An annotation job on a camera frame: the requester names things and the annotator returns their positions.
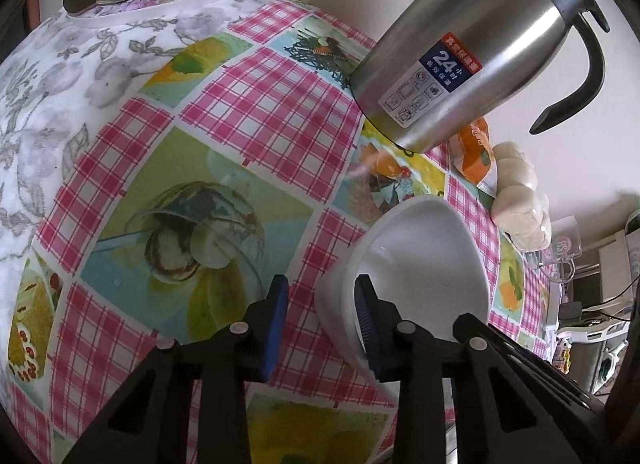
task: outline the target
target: tablecloth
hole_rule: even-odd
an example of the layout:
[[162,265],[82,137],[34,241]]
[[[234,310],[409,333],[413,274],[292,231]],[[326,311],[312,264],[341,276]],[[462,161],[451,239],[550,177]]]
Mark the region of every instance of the tablecloth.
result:
[[[24,240],[5,254],[24,269],[0,397],[41,462],[62,461],[158,335],[211,336],[278,273],[291,283],[278,366],[247,394],[254,462],[357,463],[387,448],[396,409],[332,346],[314,287],[382,214],[418,194],[445,198],[471,231],[490,322],[550,357],[548,288],[492,223],[490,198],[450,165],[446,145],[408,154],[354,102],[348,75],[373,40],[299,0],[222,0],[123,29],[65,24],[55,59],[30,51],[64,18],[45,22],[0,69],[2,184],[4,198],[18,196],[13,208],[0,201],[2,234]],[[153,35],[131,35],[127,59],[116,57],[123,40],[113,38],[140,29]],[[172,59],[142,75],[136,61],[150,56]],[[137,95],[114,112],[132,86]],[[36,148],[24,154],[24,144]],[[237,256],[207,254],[204,222],[234,239]]]

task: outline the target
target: thermos label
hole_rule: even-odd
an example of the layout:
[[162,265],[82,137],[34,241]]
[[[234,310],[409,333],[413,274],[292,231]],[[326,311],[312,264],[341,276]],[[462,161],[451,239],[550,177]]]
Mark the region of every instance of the thermos label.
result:
[[378,103],[396,123],[407,128],[480,69],[480,62],[448,32]]

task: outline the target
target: white wall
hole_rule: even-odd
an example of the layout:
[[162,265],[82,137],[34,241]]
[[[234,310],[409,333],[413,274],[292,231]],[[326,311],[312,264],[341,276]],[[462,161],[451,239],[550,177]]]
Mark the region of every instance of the white wall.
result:
[[[41,1],[44,16],[62,3]],[[379,38],[412,0],[306,1]],[[540,136],[529,135],[538,114],[586,75],[586,52],[572,30],[551,65],[488,116],[492,142],[515,140],[524,147],[549,195],[552,219],[575,214],[585,241],[622,227],[638,207],[640,192],[640,162],[634,155],[640,137],[640,43],[613,0],[597,1],[612,29],[609,34],[595,29],[607,62],[597,99],[569,121]]]

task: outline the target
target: plastic bag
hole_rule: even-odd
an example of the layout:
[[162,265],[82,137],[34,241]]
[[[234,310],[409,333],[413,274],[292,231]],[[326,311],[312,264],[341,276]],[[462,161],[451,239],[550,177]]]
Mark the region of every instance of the plastic bag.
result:
[[569,340],[560,340],[551,364],[563,374],[569,373],[571,368],[571,342]]
[[489,125],[484,118],[468,124],[449,139],[453,164],[474,186],[495,197],[498,168],[489,143]]

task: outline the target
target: orange food package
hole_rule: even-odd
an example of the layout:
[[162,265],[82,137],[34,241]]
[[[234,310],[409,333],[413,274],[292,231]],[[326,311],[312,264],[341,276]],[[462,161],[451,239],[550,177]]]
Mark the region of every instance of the orange food package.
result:
[[495,197],[498,168],[489,143],[489,125],[484,118],[468,124],[449,139],[451,159],[474,186]]

